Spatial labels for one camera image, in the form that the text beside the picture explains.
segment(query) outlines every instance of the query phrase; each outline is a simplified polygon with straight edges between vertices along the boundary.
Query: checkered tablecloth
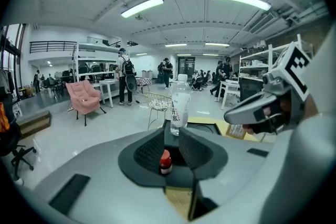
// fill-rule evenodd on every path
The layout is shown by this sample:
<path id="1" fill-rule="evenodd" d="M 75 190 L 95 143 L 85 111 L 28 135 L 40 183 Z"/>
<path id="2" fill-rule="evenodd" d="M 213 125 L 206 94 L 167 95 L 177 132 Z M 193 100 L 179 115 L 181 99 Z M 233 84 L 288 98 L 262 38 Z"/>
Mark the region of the checkered tablecloth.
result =
<path id="1" fill-rule="evenodd" d="M 144 86 L 144 85 L 150 85 L 152 84 L 152 80 L 149 78 L 137 78 L 137 85 L 138 86 Z"/>

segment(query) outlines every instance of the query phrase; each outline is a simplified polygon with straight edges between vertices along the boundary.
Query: plastic bottle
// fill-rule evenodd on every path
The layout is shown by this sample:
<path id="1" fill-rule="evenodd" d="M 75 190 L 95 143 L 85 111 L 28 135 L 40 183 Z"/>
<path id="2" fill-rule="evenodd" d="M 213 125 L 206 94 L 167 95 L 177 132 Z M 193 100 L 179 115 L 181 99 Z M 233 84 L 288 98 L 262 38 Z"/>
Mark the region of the plastic bottle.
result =
<path id="1" fill-rule="evenodd" d="M 191 99 L 190 87 L 187 84 L 187 75 L 180 74 L 178 82 L 173 84 L 172 94 L 172 118 L 170 131 L 173 135 L 179 135 L 180 127 L 186 127 L 188 123 L 188 105 Z"/>

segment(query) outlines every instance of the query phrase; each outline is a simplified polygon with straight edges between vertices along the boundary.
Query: glossy white floor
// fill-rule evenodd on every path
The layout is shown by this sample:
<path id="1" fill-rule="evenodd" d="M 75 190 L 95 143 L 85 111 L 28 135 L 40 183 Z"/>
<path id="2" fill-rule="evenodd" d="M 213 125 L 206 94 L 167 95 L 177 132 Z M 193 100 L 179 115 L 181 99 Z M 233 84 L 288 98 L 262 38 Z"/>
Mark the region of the glossy white floor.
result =
<path id="1" fill-rule="evenodd" d="M 230 102 L 236 103 L 234 98 L 228 98 L 225 110 L 221 110 L 222 103 L 215 102 L 214 96 L 209 93 L 211 88 L 212 86 L 209 86 L 202 92 L 192 92 L 189 117 L 223 120 L 224 112 L 232 106 Z M 162 84 L 151 85 L 150 91 L 169 94 L 169 90 L 164 90 Z M 37 149 L 36 154 L 31 153 L 26 156 L 34 166 L 34 171 L 30 171 L 26 164 L 20 165 L 19 176 L 24 180 L 25 186 L 34 189 L 44 177 L 86 148 L 147 130 L 150 108 L 146 103 L 142 103 L 145 99 L 141 94 L 135 97 L 141 103 L 137 104 L 133 100 L 132 106 L 118 106 L 119 97 L 114 98 L 114 108 L 110 108 L 109 101 L 106 100 L 106 104 L 102 107 L 107 113 L 97 110 L 88 114 L 86 127 L 84 116 L 79 115 L 79 120 L 76 121 L 74 110 L 53 115 L 51 127 L 20 141 L 21 145 L 34 146 Z M 170 116 L 170 111 L 167 111 L 166 118 L 170 119 Z M 159 119 L 151 125 L 150 129 L 162 125 L 163 121 L 164 114 L 159 112 Z M 274 137 L 266 137 L 264 141 L 272 142 L 274 139 Z"/>

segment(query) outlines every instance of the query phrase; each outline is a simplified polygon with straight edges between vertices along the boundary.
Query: orange cloth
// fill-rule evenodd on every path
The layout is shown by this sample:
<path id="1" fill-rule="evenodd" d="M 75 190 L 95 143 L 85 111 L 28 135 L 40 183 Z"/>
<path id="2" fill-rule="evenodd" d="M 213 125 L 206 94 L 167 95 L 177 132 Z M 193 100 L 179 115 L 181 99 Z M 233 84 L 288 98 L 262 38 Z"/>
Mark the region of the orange cloth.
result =
<path id="1" fill-rule="evenodd" d="M 0 133 L 5 133 L 9 130 L 9 122 L 6 117 L 4 104 L 0 103 Z"/>

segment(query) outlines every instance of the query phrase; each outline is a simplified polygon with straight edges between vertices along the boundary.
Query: armchair leg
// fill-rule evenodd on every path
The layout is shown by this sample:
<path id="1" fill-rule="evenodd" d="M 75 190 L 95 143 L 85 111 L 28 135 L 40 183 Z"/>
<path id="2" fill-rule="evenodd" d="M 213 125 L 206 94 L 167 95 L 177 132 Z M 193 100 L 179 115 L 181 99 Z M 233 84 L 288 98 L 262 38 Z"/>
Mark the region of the armchair leg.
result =
<path id="1" fill-rule="evenodd" d="M 101 107 L 100 107 L 100 109 L 104 112 L 104 114 L 106 114 L 106 112 L 104 111 L 104 109 L 102 109 Z"/>

